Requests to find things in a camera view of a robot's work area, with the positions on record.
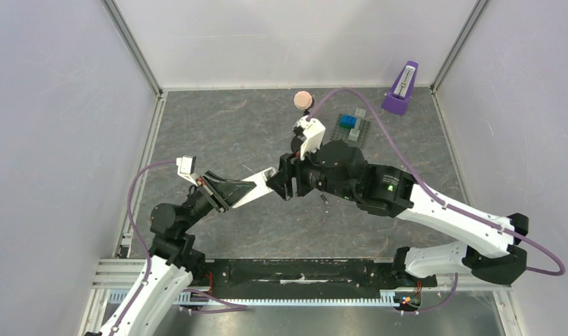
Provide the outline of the white remote control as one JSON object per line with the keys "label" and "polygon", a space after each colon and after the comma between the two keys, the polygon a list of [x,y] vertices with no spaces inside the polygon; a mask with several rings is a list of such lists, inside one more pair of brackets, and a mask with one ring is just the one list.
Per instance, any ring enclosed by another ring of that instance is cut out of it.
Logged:
{"label": "white remote control", "polygon": [[250,177],[243,179],[244,182],[253,182],[255,186],[247,192],[240,200],[232,205],[233,209],[244,206],[254,200],[264,197],[273,192],[273,189],[267,186],[267,181],[277,173],[274,167],[264,169]]}

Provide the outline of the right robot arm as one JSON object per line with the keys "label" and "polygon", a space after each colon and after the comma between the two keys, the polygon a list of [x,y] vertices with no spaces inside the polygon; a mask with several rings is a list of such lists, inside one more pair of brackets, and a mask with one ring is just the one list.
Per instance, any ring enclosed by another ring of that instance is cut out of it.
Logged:
{"label": "right robot arm", "polygon": [[528,217],[521,213],[493,216],[435,190],[427,193],[412,174],[371,164],[359,148],[341,140],[324,144],[305,157],[284,154],[266,185],[284,200],[319,190],[352,201],[370,215],[412,221],[455,238],[453,243],[429,248],[398,248],[391,275],[401,286],[451,273],[511,285],[527,269],[526,250],[507,230],[526,235]]}

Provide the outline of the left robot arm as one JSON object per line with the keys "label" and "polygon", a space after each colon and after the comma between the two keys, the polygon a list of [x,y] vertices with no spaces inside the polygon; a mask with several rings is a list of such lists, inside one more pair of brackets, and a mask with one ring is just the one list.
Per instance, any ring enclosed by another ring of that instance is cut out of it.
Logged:
{"label": "left robot arm", "polygon": [[231,180],[210,171],[198,176],[191,168],[179,169],[193,191],[181,205],[160,204],[153,210],[155,237],[143,269],[97,334],[153,335],[177,296],[206,279],[205,255],[193,249],[195,238],[187,230],[213,210],[236,209],[270,193],[265,182],[273,171]]}

